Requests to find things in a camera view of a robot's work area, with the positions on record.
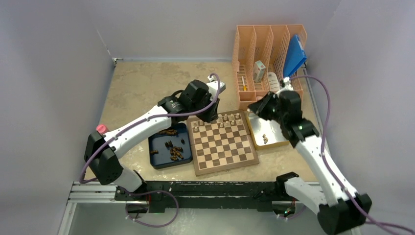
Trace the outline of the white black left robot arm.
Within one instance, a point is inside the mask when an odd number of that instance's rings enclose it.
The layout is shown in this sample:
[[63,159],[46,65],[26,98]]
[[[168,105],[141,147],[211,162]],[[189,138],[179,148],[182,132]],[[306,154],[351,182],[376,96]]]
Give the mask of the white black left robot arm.
[[129,150],[159,131],[196,116],[204,122],[218,118],[219,94],[226,84],[216,74],[209,76],[209,82],[193,80],[185,89],[162,98],[141,117],[113,131],[89,134],[84,153],[85,165],[79,182],[86,184],[86,170],[95,175],[92,181],[101,185],[111,183],[127,190],[133,200],[140,200],[146,194],[146,183],[139,173],[120,163]]

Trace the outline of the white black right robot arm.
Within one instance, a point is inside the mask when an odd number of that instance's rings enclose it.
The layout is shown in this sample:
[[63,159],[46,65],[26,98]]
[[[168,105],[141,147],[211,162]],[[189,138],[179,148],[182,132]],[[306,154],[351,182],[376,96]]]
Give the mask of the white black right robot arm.
[[305,159],[317,177],[321,190],[290,172],[277,177],[276,196],[300,200],[318,219],[323,231],[337,235],[365,223],[372,201],[359,194],[342,175],[329,153],[322,149],[322,137],[314,124],[302,116],[301,98],[295,91],[268,92],[248,110],[264,120],[276,121],[283,136]]

